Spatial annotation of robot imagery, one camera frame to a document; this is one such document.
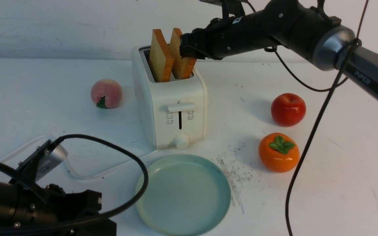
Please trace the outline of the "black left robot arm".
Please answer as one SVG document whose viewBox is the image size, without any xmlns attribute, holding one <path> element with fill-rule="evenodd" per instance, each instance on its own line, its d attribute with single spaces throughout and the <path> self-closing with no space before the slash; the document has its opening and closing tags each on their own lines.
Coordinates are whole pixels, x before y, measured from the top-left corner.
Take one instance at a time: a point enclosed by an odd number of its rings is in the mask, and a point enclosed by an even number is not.
<svg viewBox="0 0 378 236">
<path fill-rule="evenodd" d="M 29 190 L 0 182 L 0 227 L 19 229 L 58 224 L 98 216 L 102 208 L 102 195 L 96 191 L 66 194 L 55 184 L 48 185 L 44 191 L 49 195 L 48 203 Z"/>
</svg>

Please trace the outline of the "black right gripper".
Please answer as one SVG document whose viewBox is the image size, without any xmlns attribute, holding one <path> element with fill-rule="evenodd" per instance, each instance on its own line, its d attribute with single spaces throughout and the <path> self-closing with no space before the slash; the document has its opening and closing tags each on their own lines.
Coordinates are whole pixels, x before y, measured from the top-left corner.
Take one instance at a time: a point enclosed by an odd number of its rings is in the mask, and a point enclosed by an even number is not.
<svg viewBox="0 0 378 236">
<path fill-rule="evenodd" d="M 222 60 L 233 55 L 275 46 L 263 30 L 259 16 L 215 18 L 206 28 L 180 36 L 182 58 Z"/>
</svg>

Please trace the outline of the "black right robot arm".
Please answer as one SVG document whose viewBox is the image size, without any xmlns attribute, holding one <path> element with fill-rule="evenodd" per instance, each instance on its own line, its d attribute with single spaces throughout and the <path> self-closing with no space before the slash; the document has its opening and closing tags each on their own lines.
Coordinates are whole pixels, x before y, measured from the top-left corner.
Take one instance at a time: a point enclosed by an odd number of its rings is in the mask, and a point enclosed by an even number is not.
<svg viewBox="0 0 378 236">
<path fill-rule="evenodd" d="M 364 48 L 340 18 L 324 12 L 324 1 L 306 8 L 297 0 L 271 0 L 246 14 L 243 0 L 208 0 L 222 18 L 180 36 L 181 57 L 222 60 L 283 46 L 322 71 L 336 69 L 378 101 L 378 54 Z"/>
</svg>

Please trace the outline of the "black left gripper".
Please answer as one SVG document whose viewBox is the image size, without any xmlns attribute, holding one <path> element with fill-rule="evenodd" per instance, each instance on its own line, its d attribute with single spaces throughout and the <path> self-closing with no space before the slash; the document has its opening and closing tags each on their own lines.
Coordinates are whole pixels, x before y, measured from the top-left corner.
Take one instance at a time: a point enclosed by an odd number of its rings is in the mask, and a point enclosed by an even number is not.
<svg viewBox="0 0 378 236">
<path fill-rule="evenodd" d="M 29 208 L 28 225 L 52 225 L 80 218 L 98 216 L 102 209 L 102 193 L 86 190 L 67 194 L 55 184 L 44 189 L 50 196 L 48 203 L 33 203 Z M 39 233 L 39 236 L 115 236 L 117 225 L 110 219 L 96 224 L 75 227 L 59 232 Z"/>
</svg>

